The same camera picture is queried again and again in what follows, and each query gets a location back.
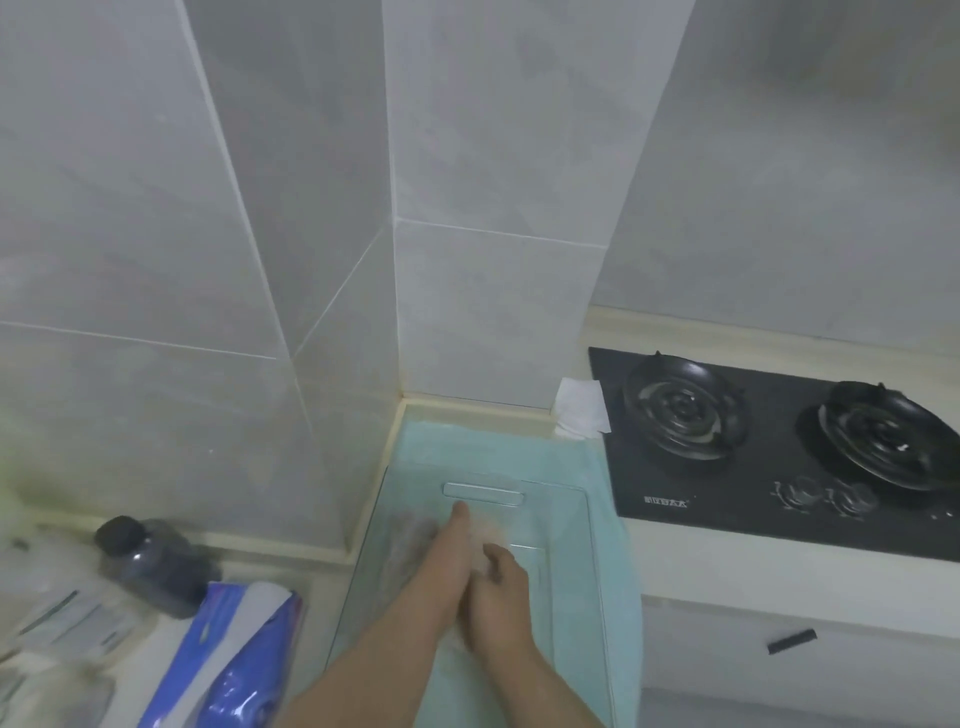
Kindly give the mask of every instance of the person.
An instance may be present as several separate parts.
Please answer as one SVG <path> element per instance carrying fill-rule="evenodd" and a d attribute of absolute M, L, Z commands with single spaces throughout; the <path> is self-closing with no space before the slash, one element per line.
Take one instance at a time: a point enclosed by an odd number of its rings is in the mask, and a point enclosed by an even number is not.
<path fill-rule="evenodd" d="M 467 642 L 513 728 L 602 728 L 534 644 L 527 573 L 484 545 L 492 577 L 470 567 L 469 509 L 458 501 L 420 568 L 384 614 L 281 715 L 279 728 L 408 728 L 434 653 L 463 612 Z"/>

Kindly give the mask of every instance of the hand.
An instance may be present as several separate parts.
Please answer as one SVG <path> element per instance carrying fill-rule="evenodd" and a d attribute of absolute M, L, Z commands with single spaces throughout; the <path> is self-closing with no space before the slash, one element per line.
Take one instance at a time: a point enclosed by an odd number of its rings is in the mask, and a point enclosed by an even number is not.
<path fill-rule="evenodd" d="M 496 673 L 516 658 L 538 655 L 530 621 L 527 572 L 502 546 L 485 544 L 492 576 L 476 571 L 470 577 L 464 604 L 468 643 L 481 664 Z"/>
<path fill-rule="evenodd" d="M 438 637 L 456 621 L 470 579 L 470 510 L 458 500 L 450 520 L 433 540 L 410 587 L 434 613 Z"/>

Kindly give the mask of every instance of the white cabinet drawer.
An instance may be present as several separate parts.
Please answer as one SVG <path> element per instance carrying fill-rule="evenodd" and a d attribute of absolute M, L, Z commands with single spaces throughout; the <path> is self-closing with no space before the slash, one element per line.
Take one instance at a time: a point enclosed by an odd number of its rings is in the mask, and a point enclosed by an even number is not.
<path fill-rule="evenodd" d="M 956 609 L 960 605 L 945 605 Z M 960 642 L 644 600 L 644 686 L 909 725 L 960 725 Z M 767 645 L 813 628 L 778 654 Z"/>

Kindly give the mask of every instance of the forearm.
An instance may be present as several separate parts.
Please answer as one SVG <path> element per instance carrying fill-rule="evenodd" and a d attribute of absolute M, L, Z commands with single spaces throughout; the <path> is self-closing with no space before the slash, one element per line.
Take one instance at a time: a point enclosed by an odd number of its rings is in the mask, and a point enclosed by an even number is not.
<path fill-rule="evenodd" d="M 489 666 L 512 728 L 603 728 L 535 649 Z"/>
<path fill-rule="evenodd" d="M 408 728 L 433 667 L 443 618 L 416 577 L 309 690 L 280 728 Z"/>

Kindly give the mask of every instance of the gas stove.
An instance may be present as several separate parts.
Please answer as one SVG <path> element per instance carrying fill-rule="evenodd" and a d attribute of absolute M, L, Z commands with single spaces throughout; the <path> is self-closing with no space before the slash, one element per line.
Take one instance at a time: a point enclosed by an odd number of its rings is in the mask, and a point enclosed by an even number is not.
<path fill-rule="evenodd" d="M 617 513 L 960 562 L 960 435 L 882 384 L 589 350 Z"/>

